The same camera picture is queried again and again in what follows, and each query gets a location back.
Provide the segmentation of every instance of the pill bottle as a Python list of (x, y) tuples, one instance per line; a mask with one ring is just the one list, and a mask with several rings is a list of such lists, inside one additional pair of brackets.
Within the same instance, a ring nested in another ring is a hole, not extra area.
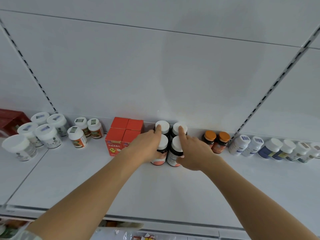
[(235, 138), (232, 144), (229, 146), (229, 152), (231, 155), (240, 155), (249, 145), (250, 138), (245, 135), (240, 135)]
[(29, 122), (20, 126), (17, 131), (24, 135), (35, 147), (41, 147), (43, 143), (35, 135), (36, 128), (38, 128), (37, 123)]
[(85, 133), (79, 126), (72, 126), (67, 132), (75, 148), (83, 148), (87, 145)]
[(157, 165), (157, 166), (164, 164), (166, 161), (168, 150), (169, 150), (168, 137), (166, 137), (166, 135), (162, 134), (161, 139), (160, 139), (160, 143), (159, 143), (159, 146), (157, 149), (157, 151), (160, 152), (162, 155), (160, 158), (156, 158), (153, 161), (151, 161), (151, 163), (153, 165)]
[(48, 149), (57, 148), (62, 144), (57, 129), (52, 124), (40, 125), (38, 128), (36, 128), (34, 133)]
[(168, 152), (167, 163), (170, 166), (178, 167), (180, 166), (180, 164), (177, 163), (177, 159), (179, 157), (184, 157), (184, 155), (180, 144), (180, 139), (178, 136), (176, 136), (172, 139), (170, 149)]
[(286, 159), (289, 161), (296, 161), (300, 157), (306, 155), (306, 153), (310, 150), (310, 146), (306, 143), (299, 141), (296, 143), (296, 148), (292, 153), (286, 156)]
[(103, 128), (98, 119), (93, 118), (88, 120), (88, 129), (90, 130), (93, 139), (100, 139), (103, 137)]
[(70, 126), (63, 114), (55, 113), (49, 116), (49, 118), (47, 118), (47, 123), (54, 125), (59, 136), (65, 137), (68, 135), (67, 130)]
[(20, 161), (29, 161), (37, 155), (36, 147), (24, 136), (14, 135), (2, 142), (2, 147), (8, 152), (15, 153)]
[(216, 154), (222, 153), (222, 151), (226, 148), (228, 145), (228, 142), (230, 140), (230, 135), (224, 131), (220, 132), (219, 135), (214, 140), (212, 151)]
[(282, 147), (282, 142), (276, 138), (271, 138), (264, 143), (263, 147), (258, 151), (258, 155), (266, 159), (271, 158), (280, 150), (280, 147)]
[(31, 117), (31, 121), (38, 125), (44, 125), (47, 123), (47, 118), (49, 118), (49, 116), (50, 114), (47, 112), (36, 113)]
[(207, 130), (203, 135), (201, 140), (206, 143), (210, 148), (214, 145), (214, 139), (217, 137), (216, 133), (212, 130)]
[(78, 117), (74, 120), (74, 123), (76, 126), (79, 126), (80, 129), (83, 130), (83, 133), (86, 137), (90, 137), (91, 136), (91, 132), (88, 129), (88, 122), (87, 119), (85, 117)]
[(188, 127), (183, 124), (183, 123), (180, 123), (180, 122), (177, 122), (173, 125), (172, 129), (170, 130), (170, 137), (169, 137), (169, 141), (172, 141), (172, 139), (176, 136), (179, 135), (179, 126), (182, 126), (183, 128), (183, 131), (184, 133), (186, 133), (186, 135), (188, 134), (187, 133), (187, 130), (188, 130)]
[(154, 126), (154, 129), (153, 129), (154, 131), (156, 130), (156, 127), (158, 125), (161, 125), (161, 133), (163, 135), (165, 135), (166, 137), (169, 137), (170, 136), (170, 125), (169, 125), (169, 123), (167, 121), (165, 121), (165, 120), (159, 120)]
[(286, 158), (296, 148), (296, 145), (288, 139), (284, 139), (282, 144), (283, 145), (280, 150), (272, 156), (276, 160), (282, 160)]
[(261, 149), (263, 143), (264, 141), (260, 137), (258, 136), (252, 137), (248, 147), (241, 153), (241, 155), (245, 157), (253, 156), (254, 154), (257, 153), (258, 150)]
[(310, 150), (308, 153), (298, 159), (301, 163), (307, 163), (311, 159), (314, 159), (315, 157), (318, 157), (320, 155), (320, 146), (317, 143), (311, 143), (310, 144)]

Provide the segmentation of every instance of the bottle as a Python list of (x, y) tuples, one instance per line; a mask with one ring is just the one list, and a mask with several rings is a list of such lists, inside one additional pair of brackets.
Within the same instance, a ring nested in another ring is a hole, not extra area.
[(35, 147), (42, 147), (43, 143), (35, 135), (35, 130), (38, 127), (37, 123), (29, 122), (20, 126), (17, 132), (24, 135)]
[(11, 153), (16, 154), (20, 161), (29, 161), (37, 155), (36, 147), (24, 136), (13, 135), (2, 142), (2, 147)]
[(68, 135), (67, 130), (70, 128), (70, 126), (63, 114), (55, 113), (49, 116), (49, 118), (47, 118), (47, 123), (54, 125), (59, 136), (65, 137)]
[(90, 130), (93, 139), (100, 139), (103, 137), (103, 128), (98, 119), (93, 118), (88, 120), (88, 129)]
[(170, 166), (178, 167), (180, 166), (180, 164), (177, 163), (177, 159), (179, 157), (184, 157), (184, 155), (183, 155), (180, 139), (178, 136), (176, 136), (172, 139), (170, 149), (168, 152), (167, 163)]
[(213, 132), (212, 130), (207, 130), (203, 135), (202, 135), (202, 141), (206, 143), (210, 148), (214, 145), (214, 139), (217, 137), (216, 133)]
[(164, 134), (161, 135), (157, 151), (162, 153), (162, 156), (160, 158), (154, 159), (153, 161), (151, 161), (151, 163), (153, 165), (159, 166), (165, 163), (168, 154), (168, 137), (166, 137), (166, 135)]
[(211, 150), (216, 154), (222, 153), (222, 151), (228, 145), (229, 140), (230, 140), (230, 135), (228, 133), (224, 131), (220, 132), (219, 135), (214, 140)]
[(280, 150), (272, 156), (276, 160), (282, 160), (286, 158), (296, 148), (296, 145), (288, 139), (284, 139), (282, 144), (283, 145)]
[(38, 128), (36, 128), (34, 133), (48, 149), (57, 148), (62, 144), (62, 141), (58, 136), (57, 129), (52, 124), (40, 125)]
[(47, 118), (49, 118), (49, 116), (50, 114), (48, 112), (36, 113), (31, 117), (31, 121), (38, 125), (44, 125), (47, 123)]
[(74, 120), (74, 123), (76, 126), (79, 126), (80, 129), (83, 130), (83, 133), (86, 137), (90, 137), (91, 136), (91, 132), (88, 129), (88, 122), (87, 119), (85, 117), (78, 117)]
[(282, 142), (276, 138), (271, 138), (264, 143), (263, 147), (258, 151), (258, 155), (269, 159), (280, 150), (280, 147), (282, 147)]
[(171, 131), (170, 131), (169, 141), (172, 141), (172, 139), (173, 139), (174, 137), (176, 137), (176, 136), (179, 135), (179, 126), (182, 126), (183, 131), (184, 131), (184, 133), (186, 133), (186, 135), (188, 134), (188, 133), (187, 133), (188, 127), (187, 127), (185, 124), (183, 124), (183, 123), (177, 122), (177, 123), (175, 123), (175, 124), (173, 125), (173, 127), (172, 127), (172, 129), (171, 129)]
[(232, 144), (229, 146), (229, 152), (231, 155), (238, 156), (240, 155), (249, 145), (250, 138), (245, 135), (240, 135), (235, 138)]
[(69, 139), (75, 148), (83, 148), (87, 145), (85, 133), (79, 126), (72, 126), (68, 129)]
[(154, 129), (153, 129), (154, 131), (156, 130), (156, 127), (158, 125), (161, 125), (161, 133), (163, 135), (165, 135), (166, 137), (169, 137), (170, 136), (170, 125), (169, 125), (169, 123), (167, 121), (165, 121), (165, 120), (159, 120), (154, 126)]
[(242, 152), (242, 156), (251, 157), (257, 153), (258, 150), (261, 149), (264, 141), (257, 136), (252, 137), (251, 142), (248, 147)]
[(317, 143), (311, 143), (310, 144), (310, 150), (308, 153), (301, 158), (298, 159), (301, 163), (307, 163), (311, 159), (314, 159), (315, 157), (318, 157), (320, 155), (320, 146)]
[(299, 141), (296, 143), (296, 148), (293, 150), (293, 152), (286, 156), (286, 159), (289, 161), (296, 161), (300, 157), (306, 155), (309, 150), (310, 146), (302, 141)]

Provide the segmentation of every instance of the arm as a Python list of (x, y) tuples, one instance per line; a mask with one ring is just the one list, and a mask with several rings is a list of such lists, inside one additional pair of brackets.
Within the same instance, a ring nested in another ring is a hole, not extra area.
[(217, 186), (251, 239), (314, 239), (309, 229), (289, 212), (233, 170), (198, 138), (179, 128), (184, 158), (179, 164), (201, 170)]
[(138, 135), (106, 166), (40, 216), (27, 230), (43, 240), (90, 239), (122, 186), (157, 156), (161, 126)]

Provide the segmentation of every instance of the box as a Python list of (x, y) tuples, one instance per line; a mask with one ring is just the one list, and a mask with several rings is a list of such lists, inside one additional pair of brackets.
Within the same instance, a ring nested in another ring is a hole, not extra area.
[(128, 121), (129, 119), (127, 118), (114, 117), (111, 128), (125, 129), (127, 127)]
[(31, 122), (31, 120), (22, 111), (15, 111), (0, 108), (0, 117), (15, 120), (18, 125), (23, 125)]
[(0, 118), (0, 137), (7, 138), (18, 134), (19, 125), (16, 120)]
[(141, 132), (137, 130), (126, 129), (122, 138), (122, 148), (128, 147), (140, 133)]
[(122, 149), (122, 138), (125, 133), (125, 129), (117, 129), (117, 128), (110, 128), (105, 141), (106, 141), (106, 146), (108, 148), (110, 156), (114, 157), (117, 155), (121, 149)]
[(142, 131), (143, 120), (129, 119), (126, 130)]

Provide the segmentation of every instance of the red box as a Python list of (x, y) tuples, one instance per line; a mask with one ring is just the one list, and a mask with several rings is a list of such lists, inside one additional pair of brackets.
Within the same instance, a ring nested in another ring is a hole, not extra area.
[(16, 120), (0, 118), (0, 137), (9, 137), (18, 134), (19, 125)]
[(142, 131), (143, 120), (129, 119), (126, 130)]
[(140, 133), (141, 132), (137, 130), (126, 129), (122, 138), (122, 148), (128, 147)]
[(111, 128), (125, 129), (127, 127), (128, 121), (129, 119), (127, 118), (114, 117)]
[(0, 108), (0, 117), (15, 120), (18, 125), (23, 125), (31, 122), (31, 120), (22, 111)]
[(122, 138), (125, 133), (125, 129), (117, 129), (117, 128), (110, 128), (105, 141), (106, 141), (106, 146), (108, 148), (110, 156), (114, 157), (117, 155), (121, 149), (122, 149)]

